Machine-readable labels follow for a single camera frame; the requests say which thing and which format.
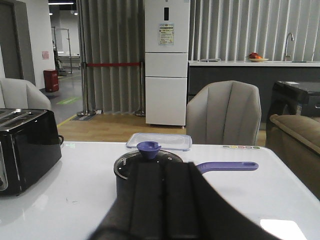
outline vertical blinds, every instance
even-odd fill
[[[87,63],[137,63],[144,58],[143,0],[79,0]],[[104,113],[139,108],[138,66],[87,67],[89,105]]]
[[[144,60],[144,0],[79,1],[87,63]],[[281,61],[291,32],[291,59],[320,61],[319,0],[191,0],[190,16],[190,60],[237,61],[258,52]],[[138,67],[88,67],[86,76],[93,109],[133,113],[139,108]]]
[[[245,60],[257,52],[282,61],[320,61],[319,0],[193,0],[190,60]]]

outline refrigerator door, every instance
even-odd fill
[[[145,75],[147,77],[186,78],[188,53],[145,53]]]
[[[186,77],[145,78],[145,122],[159,125],[186,125]]]
[[[145,52],[187,53],[189,0],[145,1]]]

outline refrigerator label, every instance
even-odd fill
[[[159,25],[159,45],[173,46],[175,39],[175,25],[173,23],[161,23]]]

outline dark cabinet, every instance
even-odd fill
[[[252,84],[259,88],[261,122],[266,123],[275,82],[320,82],[320,67],[189,66],[188,101],[204,86],[228,80]]]

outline upholstered chair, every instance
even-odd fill
[[[0,108],[51,110],[51,103],[27,80],[0,78]]]
[[[194,144],[252,146],[260,120],[256,86],[233,80],[214,82],[187,104],[186,134]]]

